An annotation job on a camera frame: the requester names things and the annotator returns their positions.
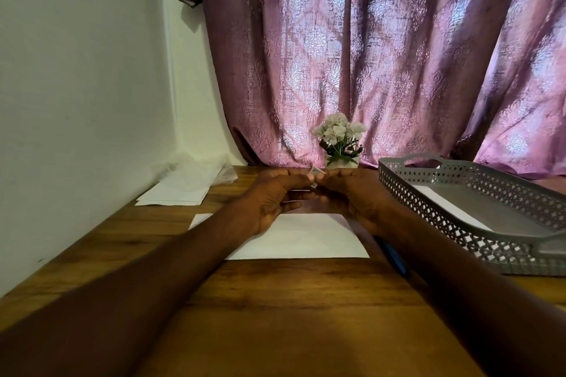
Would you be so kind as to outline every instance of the white flower pot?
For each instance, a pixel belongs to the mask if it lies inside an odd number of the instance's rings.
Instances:
[[[334,161],[333,163],[330,163],[330,165],[328,165],[328,159],[330,158],[329,154],[326,154],[326,156],[324,157],[325,161],[326,161],[326,168],[327,170],[332,170],[332,169],[355,169],[358,167],[359,164],[359,160],[360,160],[360,156],[355,156],[352,160],[338,160],[338,161]]]

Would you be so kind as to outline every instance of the wooden tabletop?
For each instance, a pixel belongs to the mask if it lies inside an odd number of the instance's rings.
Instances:
[[[59,295],[184,232],[195,214],[241,195],[259,168],[201,206],[130,203],[0,300],[0,330]],[[430,305],[426,286],[385,259],[225,262],[187,300],[136,376],[480,376]],[[566,279],[514,277],[566,306]]]

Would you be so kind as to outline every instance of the hand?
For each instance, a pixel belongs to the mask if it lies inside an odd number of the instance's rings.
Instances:
[[[297,200],[315,198],[315,193],[308,191],[314,182],[312,174],[304,169],[270,169],[261,172],[241,200],[247,202],[246,209],[252,212],[257,221],[254,235],[264,233],[284,212],[298,209]]]
[[[377,170],[335,169],[317,174],[315,180],[323,187],[316,189],[321,201],[348,211],[372,235],[382,236],[380,219],[400,206],[381,184]]]

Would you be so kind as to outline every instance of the white wall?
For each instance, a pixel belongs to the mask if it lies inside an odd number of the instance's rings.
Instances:
[[[175,152],[161,5],[0,0],[0,295]]]
[[[232,164],[245,165],[220,102],[202,6],[165,0],[165,20],[181,146],[196,158],[227,153]]]

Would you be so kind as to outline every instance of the metal tray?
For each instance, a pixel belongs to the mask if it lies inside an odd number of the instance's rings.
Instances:
[[[415,159],[439,166],[405,165]],[[428,153],[380,158],[379,176],[401,203],[500,273],[566,276],[566,195],[481,164]],[[493,231],[464,222],[415,185],[428,186]]]

